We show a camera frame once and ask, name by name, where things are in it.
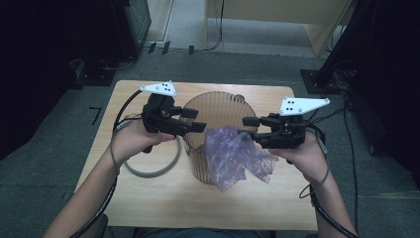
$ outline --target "floor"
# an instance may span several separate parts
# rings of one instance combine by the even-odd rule
[[[220,19],[209,19],[208,39],[204,41],[204,0],[149,0],[152,25],[147,45],[157,43],[163,47],[170,41],[172,49],[211,49],[219,39]],[[279,55],[290,57],[317,58],[311,48],[302,24],[257,22],[223,19],[222,43],[215,50],[227,53],[258,55]],[[342,28],[339,27],[328,49],[338,41]],[[327,58],[325,51],[319,58]]]

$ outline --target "clear plastic bin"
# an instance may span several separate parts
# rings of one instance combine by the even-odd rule
[[[198,110],[196,122],[207,123],[206,128],[222,128],[233,126],[241,130],[257,131],[257,127],[246,127],[242,123],[243,117],[255,117],[253,108],[242,95],[228,92],[213,91],[200,94],[192,98],[185,108]],[[191,122],[188,118],[179,118]],[[188,155],[192,174],[200,181],[214,184],[210,178],[205,156],[205,133],[187,133],[183,137],[183,144]]]

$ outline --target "purple plastic bag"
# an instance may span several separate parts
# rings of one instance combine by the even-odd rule
[[[257,178],[269,182],[278,158],[258,150],[247,133],[227,126],[208,128],[206,133],[206,157],[210,176],[217,187],[224,191],[238,180],[246,179],[245,169]]]

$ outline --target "wooden table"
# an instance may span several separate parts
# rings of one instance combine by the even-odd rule
[[[113,122],[126,100],[153,81],[119,81],[111,96],[77,187],[110,142]],[[184,106],[196,95],[208,91],[242,94],[257,116],[277,112],[284,96],[293,96],[289,87],[174,82],[176,106]],[[150,94],[141,93],[123,115],[141,112]],[[163,168],[174,157],[176,143],[168,142],[129,160],[136,170],[152,172]],[[182,148],[178,163],[159,178],[139,178],[121,167],[118,185],[105,213],[110,226],[211,227],[258,230],[316,230],[315,211],[309,198],[298,194],[307,184],[302,174],[280,160],[269,183],[247,173],[223,193],[214,185],[195,178]]]

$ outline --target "forearm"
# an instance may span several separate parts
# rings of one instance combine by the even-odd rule
[[[111,154],[107,150],[55,218],[45,237],[69,237],[82,227],[102,205],[116,175]]]
[[[315,186],[315,195],[327,214],[329,214],[337,223],[357,235],[357,232],[350,220],[346,205],[338,189],[337,183],[331,173],[319,187]],[[318,223],[318,235],[322,237],[346,237],[336,228],[330,225],[318,212],[316,212]]]

